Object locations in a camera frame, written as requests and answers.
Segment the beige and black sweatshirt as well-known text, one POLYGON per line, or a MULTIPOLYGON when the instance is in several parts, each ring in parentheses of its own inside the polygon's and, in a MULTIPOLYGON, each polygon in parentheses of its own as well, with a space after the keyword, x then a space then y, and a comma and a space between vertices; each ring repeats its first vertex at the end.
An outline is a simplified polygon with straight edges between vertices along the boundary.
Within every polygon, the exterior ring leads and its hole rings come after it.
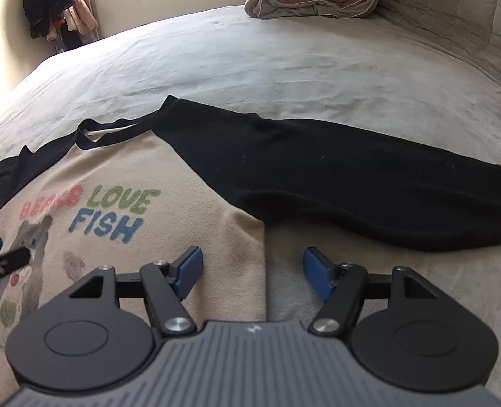
POLYGON ((264 119, 169 97, 138 119, 84 120, 0 161, 0 238, 31 264, 0 281, 0 404, 17 323, 101 265, 198 245, 199 320, 266 315, 265 225, 325 224, 436 257, 501 258, 501 166, 374 131, 264 119))

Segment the pink clothes on rack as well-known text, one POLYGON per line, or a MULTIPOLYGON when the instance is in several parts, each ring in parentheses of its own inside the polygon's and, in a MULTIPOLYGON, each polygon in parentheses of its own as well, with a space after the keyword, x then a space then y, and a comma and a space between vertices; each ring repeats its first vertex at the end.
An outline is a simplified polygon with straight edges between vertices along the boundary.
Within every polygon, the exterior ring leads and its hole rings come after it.
POLYGON ((74 4, 49 20, 46 40, 63 39, 63 28, 69 34, 76 34, 82 43, 99 40, 99 23, 85 0, 75 0, 74 4))

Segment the grey bed sheet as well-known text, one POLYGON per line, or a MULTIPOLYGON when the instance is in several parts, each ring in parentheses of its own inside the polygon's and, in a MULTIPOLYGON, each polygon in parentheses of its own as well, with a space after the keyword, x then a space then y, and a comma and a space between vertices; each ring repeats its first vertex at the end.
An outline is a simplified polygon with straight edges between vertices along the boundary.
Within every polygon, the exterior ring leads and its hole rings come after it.
MULTIPOLYGON (((225 7, 159 21, 42 63, 0 106, 0 160, 74 131, 157 110, 168 96, 266 119, 318 119, 501 163, 501 87, 381 18, 248 18, 225 7)), ((309 319, 301 253, 318 245, 377 273, 406 262, 490 324, 499 358, 501 258, 436 257, 329 225, 265 225, 266 315, 309 319)))

